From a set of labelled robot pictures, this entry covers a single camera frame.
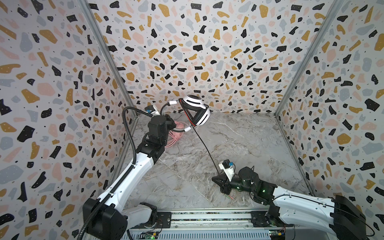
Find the pink headphones with cable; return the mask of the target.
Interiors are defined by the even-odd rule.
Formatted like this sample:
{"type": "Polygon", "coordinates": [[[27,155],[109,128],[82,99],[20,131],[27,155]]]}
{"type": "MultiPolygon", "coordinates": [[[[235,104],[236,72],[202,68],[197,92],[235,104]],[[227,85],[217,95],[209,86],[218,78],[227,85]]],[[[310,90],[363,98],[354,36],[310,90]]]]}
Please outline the pink headphones with cable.
{"type": "MultiPolygon", "coordinates": [[[[184,129],[186,125],[186,123],[184,122],[177,122],[177,121],[176,121],[176,124],[177,124],[177,128],[180,128],[180,129],[184,129]]],[[[168,142],[165,148],[167,149],[175,145],[182,138],[183,134],[184,134],[183,132],[179,133],[179,132],[170,131],[168,142]]]]}

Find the white black headphones with cable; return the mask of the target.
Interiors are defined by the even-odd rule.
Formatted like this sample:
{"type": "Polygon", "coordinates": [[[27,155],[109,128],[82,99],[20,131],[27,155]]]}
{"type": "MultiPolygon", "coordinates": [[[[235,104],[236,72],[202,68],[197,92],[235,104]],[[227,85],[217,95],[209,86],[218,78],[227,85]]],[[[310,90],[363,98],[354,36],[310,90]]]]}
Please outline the white black headphones with cable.
{"type": "MultiPolygon", "coordinates": [[[[187,96],[180,98],[178,100],[169,101],[168,103],[166,103],[162,106],[162,108],[160,110],[161,115],[164,114],[166,107],[169,107],[171,105],[176,105],[176,104],[179,104],[182,111],[185,113],[187,120],[189,122],[189,126],[185,127],[184,129],[174,129],[173,132],[186,133],[189,130],[194,130],[194,132],[196,133],[197,132],[196,127],[204,125],[208,121],[208,119],[211,115],[209,105],[204,104],[202,98],[195,96],[195,95],[187,95],[187,96]]],[[[197,136],[198,136],[199,140],[201,141],[201,143],[203,144],[203,146],[205,147],[205,149],[206,149],[206,151],[207,151],[207,153],[208,153],[208,155],[209,155],[209,157],[210,157],[210,159],[211,159],[211,161],[212,161],[212,163],[216,169],[217,174],[218,175],[226,175],[225,172],[219,168],[219,164],[215,163],[214,158],[212,157],[207,145],[204,143],[201,136],[199,136],[199,134],[197,134],[197,136]]],[[[226,195],[226,196],[231,200],[234,199],[231,196],[231,194],[226,195]]]]}

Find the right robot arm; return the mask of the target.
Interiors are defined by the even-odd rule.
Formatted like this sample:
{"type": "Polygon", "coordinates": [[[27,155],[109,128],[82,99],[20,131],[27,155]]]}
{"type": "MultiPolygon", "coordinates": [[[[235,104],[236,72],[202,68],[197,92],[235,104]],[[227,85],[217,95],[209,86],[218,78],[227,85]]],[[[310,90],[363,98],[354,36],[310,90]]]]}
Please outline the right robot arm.
{"type": "Polygon", "coordinates": [[[301,225],[326,232],[339,240],[365,240],[368,237],[365,215],[343,196],[319,198],[299,194],[261,180],[249,167],[235,173],[232,163],[223,162],[220,168],[223,172],[212,177],[212,181],[221,193],[247,192],[253,202],[269,208],[263,217],[254,217],[253,225],[301,225]]]}

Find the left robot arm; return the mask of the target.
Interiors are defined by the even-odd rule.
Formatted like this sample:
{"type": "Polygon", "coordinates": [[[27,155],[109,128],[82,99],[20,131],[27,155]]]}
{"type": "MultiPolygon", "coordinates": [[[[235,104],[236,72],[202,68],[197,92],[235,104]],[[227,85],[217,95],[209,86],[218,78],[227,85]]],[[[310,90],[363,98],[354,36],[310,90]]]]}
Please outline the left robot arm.
{"type": "Polygon", "coordinates": [[[153,116],[148,123],[148,137],[134,152],[131,164],[96,200],[83,205],[84,225],[78,234],[90,234],[100,240],[119,240],[127,230],[142,225],[157,227],[157,207],[145,202],[123,213],[123,208],[142,177],[155,165],[165,151],[169,131],[176,127],[169,115],[153,116]]]}

